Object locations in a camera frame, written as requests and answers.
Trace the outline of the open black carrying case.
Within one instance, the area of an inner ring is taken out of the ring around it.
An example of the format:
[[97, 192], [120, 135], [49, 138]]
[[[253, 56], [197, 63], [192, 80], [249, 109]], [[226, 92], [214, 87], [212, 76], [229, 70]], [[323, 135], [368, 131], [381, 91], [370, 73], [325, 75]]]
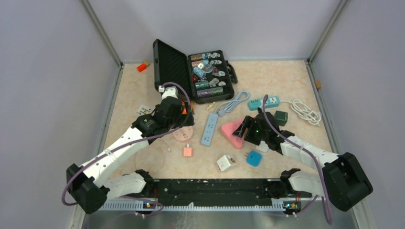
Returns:
[[238, 82], [233, 66], [221, 50], [187, 55], [156, 39], [153, 43], [154, 86], [180, 85], [198, 104], [229, 100]]

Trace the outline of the white cartoon plug adapter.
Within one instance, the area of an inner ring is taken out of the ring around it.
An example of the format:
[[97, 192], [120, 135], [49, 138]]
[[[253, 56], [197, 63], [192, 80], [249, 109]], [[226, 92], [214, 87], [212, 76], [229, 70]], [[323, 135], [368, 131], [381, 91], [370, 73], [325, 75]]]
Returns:
[[236, 160], [232, 155], [223, 155], [216, 163], [221, 172], [225, 172], [236, 166]]

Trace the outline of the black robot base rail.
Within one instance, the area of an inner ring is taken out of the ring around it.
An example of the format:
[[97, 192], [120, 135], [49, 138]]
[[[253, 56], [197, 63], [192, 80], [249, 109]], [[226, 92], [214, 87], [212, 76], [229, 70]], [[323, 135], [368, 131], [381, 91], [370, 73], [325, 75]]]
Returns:
[[261, 207], [283, 198], [311, 198], [312, 194], [294, 191], [280, 179], [155, 179], [129, 196], [156, 200], [165, 207], [191, 203], [197, 207]]

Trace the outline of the white charger plug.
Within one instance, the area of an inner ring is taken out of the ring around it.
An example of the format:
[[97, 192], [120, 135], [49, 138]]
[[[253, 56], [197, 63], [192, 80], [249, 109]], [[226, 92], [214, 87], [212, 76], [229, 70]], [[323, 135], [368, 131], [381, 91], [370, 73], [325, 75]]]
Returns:
[[267, 152], [269, 150], [269, 147], [266, 144], [266, 142], [261, 141], [260, 144], [256, 146], [256, 150], [261, 152]]

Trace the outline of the white multi-hole adapter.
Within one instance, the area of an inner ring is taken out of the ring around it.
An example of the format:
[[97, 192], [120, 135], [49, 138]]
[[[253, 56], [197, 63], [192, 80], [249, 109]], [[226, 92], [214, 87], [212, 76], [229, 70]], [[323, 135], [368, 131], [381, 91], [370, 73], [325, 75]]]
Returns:
[[137, 115], [146, 115], [146, 114], [150, 114], [154, 111], [154, 108], [150, 108], [148, 106], [145, 105], [141, 105], [137, 110], [136, 110], [136, 114]]

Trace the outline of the round pink power socket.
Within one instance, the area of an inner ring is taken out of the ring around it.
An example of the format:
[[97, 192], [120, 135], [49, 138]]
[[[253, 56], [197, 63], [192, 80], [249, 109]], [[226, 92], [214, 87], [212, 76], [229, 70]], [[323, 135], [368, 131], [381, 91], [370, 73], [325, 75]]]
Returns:
[[192, 126], [184, 126], [179, 128], [178, 130], [172, 133], [174, 139], [180, 143], [188, 143], [193, 136], [193, 127]]

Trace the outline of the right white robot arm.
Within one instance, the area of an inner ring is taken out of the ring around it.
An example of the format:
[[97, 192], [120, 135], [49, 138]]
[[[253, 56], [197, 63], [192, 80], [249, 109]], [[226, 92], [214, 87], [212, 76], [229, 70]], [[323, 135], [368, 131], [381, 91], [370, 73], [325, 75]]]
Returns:
[[328, 152], [303, 141], [293, 132], [281, 130], [270, 112], [258, 109], [255, 117], [245, 116], [232, 135], [257, 146], [264, 143], [282, 156], [317, 171], [316, 175], [298, 168], [282, 172], [280, 191], [287, 197], [297, 192], [311, 193], [348, 211], [373, 193], [373, 186], [354, 154]]

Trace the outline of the blue charger plug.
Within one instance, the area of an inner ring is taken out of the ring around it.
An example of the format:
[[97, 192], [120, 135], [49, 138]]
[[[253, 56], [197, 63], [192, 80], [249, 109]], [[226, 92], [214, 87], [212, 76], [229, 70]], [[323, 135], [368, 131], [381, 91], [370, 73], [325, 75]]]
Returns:
[[245, 157], [246, 163], [253, 167], [257, 167], [262, 160], [262, 154], [254, 150], [246, 153]]

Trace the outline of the light blue power strip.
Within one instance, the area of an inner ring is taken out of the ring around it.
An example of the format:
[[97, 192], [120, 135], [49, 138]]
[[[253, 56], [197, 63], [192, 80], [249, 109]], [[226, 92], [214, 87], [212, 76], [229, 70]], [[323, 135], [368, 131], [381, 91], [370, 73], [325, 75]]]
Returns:
[[203, 146], [210, 146], [211, 142], [213, 140], [213, 135], [215, 132], [215, 127], [218, 121], [218, 117], [219, 115], [216, 113], [211, 113], [208, 116], [205, 128], [204, 128], [204, 132], [201, 138], [201, 144]]

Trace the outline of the pink triangular power socket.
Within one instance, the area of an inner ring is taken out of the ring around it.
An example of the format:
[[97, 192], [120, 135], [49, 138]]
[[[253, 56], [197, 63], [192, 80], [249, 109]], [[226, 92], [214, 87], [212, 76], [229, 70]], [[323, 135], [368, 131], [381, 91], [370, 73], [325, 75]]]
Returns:
[[220, 127], [221, 133], [235, 149], [241, 149], [243, 139], [233, 135], [233, 132], [241, 125], [243, 119], [226, 123]]

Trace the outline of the dark green cube plug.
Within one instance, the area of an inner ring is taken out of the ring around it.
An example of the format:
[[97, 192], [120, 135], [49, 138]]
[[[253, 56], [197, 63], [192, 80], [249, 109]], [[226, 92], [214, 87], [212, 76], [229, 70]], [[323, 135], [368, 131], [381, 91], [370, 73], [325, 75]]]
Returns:
[[274, 117], [278, 126], [285, 126], [288, 122], [288, 112], [277, 110]]

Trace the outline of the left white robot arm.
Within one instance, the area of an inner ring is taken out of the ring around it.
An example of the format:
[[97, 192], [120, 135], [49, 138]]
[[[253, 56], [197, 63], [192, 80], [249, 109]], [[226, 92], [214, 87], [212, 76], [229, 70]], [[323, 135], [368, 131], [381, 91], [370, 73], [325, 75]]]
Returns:
[[139, 116], [118, 140], [93, 159], [68, 167], [61, 196], [64, 205], [78, 205], [86, 214], [92, 214], [111, 199], [137, 193], [141, 197], [151, 195], [152, 178], [143, 170], [117, 178], [110, 175], [138, 151], [192, 120], [190, 97], [179, 84], [164, 83], [159, 92], [161, 102], [150, 114]]

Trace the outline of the red small block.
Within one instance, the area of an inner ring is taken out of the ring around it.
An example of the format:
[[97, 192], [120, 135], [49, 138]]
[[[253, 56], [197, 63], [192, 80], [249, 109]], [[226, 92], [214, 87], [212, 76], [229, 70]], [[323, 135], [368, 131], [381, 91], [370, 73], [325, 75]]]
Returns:
[[148, 68], [148, 65], [142, 63], [142, 64], [140, 64], [140, 65], [137, 67], [137, 71], [141, 73], [141, 72], [143, 72], [144, 70], [146, 70], [147, 68]]

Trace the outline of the small salmon charger plug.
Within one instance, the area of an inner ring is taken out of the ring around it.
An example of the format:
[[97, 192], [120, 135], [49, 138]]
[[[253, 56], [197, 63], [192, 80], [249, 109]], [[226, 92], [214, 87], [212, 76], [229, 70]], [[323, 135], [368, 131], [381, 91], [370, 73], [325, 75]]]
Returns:
[[193, 148], [190, 146], [189, 143], [183, 149], [183, 157], [186, 159], [190, 159], [193, 156]]

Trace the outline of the orange tape dispenser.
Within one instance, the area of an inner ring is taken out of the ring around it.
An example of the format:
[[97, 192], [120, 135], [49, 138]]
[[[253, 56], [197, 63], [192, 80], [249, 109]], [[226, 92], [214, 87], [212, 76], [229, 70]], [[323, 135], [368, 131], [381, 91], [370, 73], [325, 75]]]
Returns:
[[191, 112], [192, 115], [194, 115], [194, 109], [193, 109], [193, 104], [189, 104], [187, 101], [182, 101], [182, 106], [183, 106], [183, 111], [182, 115], [186, 115], [189, 112]]

